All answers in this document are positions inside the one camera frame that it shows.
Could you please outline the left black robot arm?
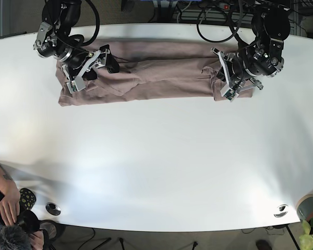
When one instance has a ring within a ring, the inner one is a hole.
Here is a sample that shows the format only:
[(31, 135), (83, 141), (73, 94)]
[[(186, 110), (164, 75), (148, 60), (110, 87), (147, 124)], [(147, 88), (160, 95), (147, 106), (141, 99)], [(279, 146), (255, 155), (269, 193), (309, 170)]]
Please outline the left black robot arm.
[[(250, 44), (238, 35), (247, 6), (253, 9), (251, 29), (255, 39)], [(221, 65), (216, 77), (223, 82), (223, 98), (233, 101), (254, 88), (262, 90), (263, 84), (257, 78), (272, 78), (283, 69), (282, 50), (291, 30), (290, 8), (291, 1), (237, 1), (230, 6), (226, 22), (231, 35), (224, 42), (235, 38), (238, 49), (230, 53), (212, 49)]]

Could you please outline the person's bare forearm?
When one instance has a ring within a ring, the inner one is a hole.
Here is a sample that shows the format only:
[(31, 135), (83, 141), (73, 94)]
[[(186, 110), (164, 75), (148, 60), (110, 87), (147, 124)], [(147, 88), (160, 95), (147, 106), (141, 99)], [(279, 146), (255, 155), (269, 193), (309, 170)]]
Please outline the person's bare forearm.
[(9, 201), (19, 201), (20, 193), (19, 190), (9, 175), (9, 173), (0, 166), (0, 192)]

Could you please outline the person's hand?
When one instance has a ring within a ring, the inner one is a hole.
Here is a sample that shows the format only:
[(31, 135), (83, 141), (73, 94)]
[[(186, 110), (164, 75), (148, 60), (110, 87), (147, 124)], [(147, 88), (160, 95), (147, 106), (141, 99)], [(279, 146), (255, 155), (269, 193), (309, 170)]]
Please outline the person's hand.
[(0, 217), (6, 226), (13, 226), (20, 214), (20, 192), (13, 181), (8, 181), (1, 191), (4, 197), (0, 201)]

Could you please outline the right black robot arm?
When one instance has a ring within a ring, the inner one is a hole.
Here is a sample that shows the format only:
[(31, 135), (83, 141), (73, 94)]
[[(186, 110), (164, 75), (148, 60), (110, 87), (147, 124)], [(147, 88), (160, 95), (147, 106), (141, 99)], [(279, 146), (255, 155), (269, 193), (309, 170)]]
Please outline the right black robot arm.
[(95, 16), (93, 36), (85, 41), (81, 34), (71, 35), (81, 14), (82, 1), (45, 1), (42, 22), (33, 49), (42, 58), (54, 57), (62, 64), (69, 92), (86, 88), (85, 81), (97, 78), (96, 69), (105, 67), (109, 73), (118, 73), (119, 64), (108, 44), (89, 52), (85, 49), (95, 41), (100, 29), (99, 13), (92, 1), (87, 1)]

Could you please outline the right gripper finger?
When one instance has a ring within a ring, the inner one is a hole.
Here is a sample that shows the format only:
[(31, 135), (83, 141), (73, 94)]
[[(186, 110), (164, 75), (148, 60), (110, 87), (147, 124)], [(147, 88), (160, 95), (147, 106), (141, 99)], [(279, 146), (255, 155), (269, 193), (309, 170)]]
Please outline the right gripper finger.
[(101, 67), (106, 68), (108, 73), (119, 73), (120, 66), (116, 61), (111, 52), (102, 52), (101, 53)]

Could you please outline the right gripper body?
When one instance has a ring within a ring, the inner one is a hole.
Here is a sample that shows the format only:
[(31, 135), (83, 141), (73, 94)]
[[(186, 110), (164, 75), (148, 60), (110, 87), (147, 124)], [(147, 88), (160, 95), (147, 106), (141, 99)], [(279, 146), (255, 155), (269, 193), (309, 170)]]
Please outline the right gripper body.
[(62, 53), (62, 72), (66, 77), (66, 85), (70, 93), (86, 88), (85, 81), (95, 80), (95, 69), (101, 68), (101, 53), (111, 52), (109, 45), (101, 46), (94, 52), (67, 48)]

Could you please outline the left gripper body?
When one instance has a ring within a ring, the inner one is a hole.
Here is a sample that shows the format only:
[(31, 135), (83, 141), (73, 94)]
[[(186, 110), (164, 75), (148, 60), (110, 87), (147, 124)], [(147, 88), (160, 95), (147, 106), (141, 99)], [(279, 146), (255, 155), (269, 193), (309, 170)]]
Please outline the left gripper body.
[(220, 89), (222, 97), (232, 102), (245, 91), (254, 88), (263, 89), (261, 81), (257, 80), (256, 75), (245, 68), (245, 64), (238, 53), (225, 54), (216, 47), (213, 47), (211, 51), (218, 56), (221, 65), (216, 77), (223, 82)]

